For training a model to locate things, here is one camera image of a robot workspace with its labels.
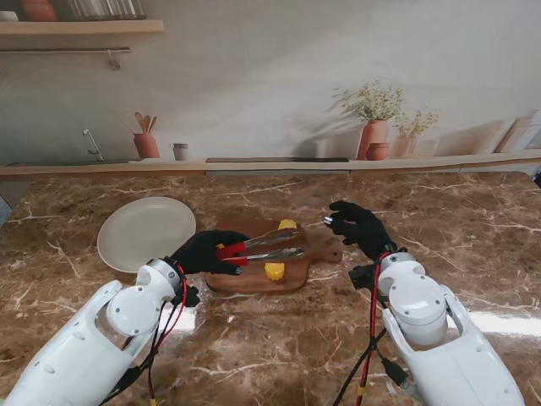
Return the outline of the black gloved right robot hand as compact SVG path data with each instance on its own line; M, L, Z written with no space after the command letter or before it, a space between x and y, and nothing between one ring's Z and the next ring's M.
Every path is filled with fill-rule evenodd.
M346 246L356 244L372 261L397 250L383 222L370 210L344 200L329 204L332 211L325 225Z

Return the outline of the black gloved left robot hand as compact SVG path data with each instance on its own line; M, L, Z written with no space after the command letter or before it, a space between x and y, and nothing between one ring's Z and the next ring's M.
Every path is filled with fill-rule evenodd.
M218 244L224 246L241 243L248 238L238 232L210 230L196 233L172 255L172 261L179 264L185 274L209 272L237 276L239 268L217 258Z

